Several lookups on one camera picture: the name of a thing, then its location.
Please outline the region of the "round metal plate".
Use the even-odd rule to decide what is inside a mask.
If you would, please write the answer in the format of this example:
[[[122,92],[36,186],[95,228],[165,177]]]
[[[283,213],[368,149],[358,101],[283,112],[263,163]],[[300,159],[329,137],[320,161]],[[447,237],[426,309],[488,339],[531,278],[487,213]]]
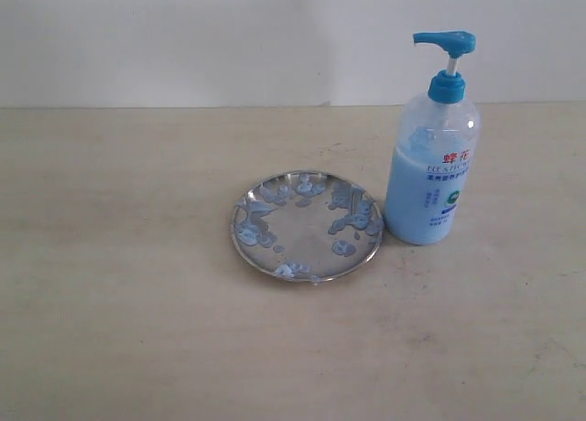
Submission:
[[[372,260],[384,219],[361,186],[328,172],[294,170],[251,187],[233,207],[233,245],[256,270],[319,284]]]

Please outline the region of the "blue pump lotion bottle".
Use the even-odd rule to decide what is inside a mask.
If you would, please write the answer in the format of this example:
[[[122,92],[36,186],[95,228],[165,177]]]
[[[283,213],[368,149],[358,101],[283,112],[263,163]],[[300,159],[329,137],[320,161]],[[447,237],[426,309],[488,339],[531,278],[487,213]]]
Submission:
[[[426,92],[402,109],[385,196],[385,225],[397,239],[433,244],[450,232],[471,170],[481,117],[465,97],[459,59],[474,52],[476,37],[466,31],[419,32],[416,44],[445,51],[447,67],[433,76]]]

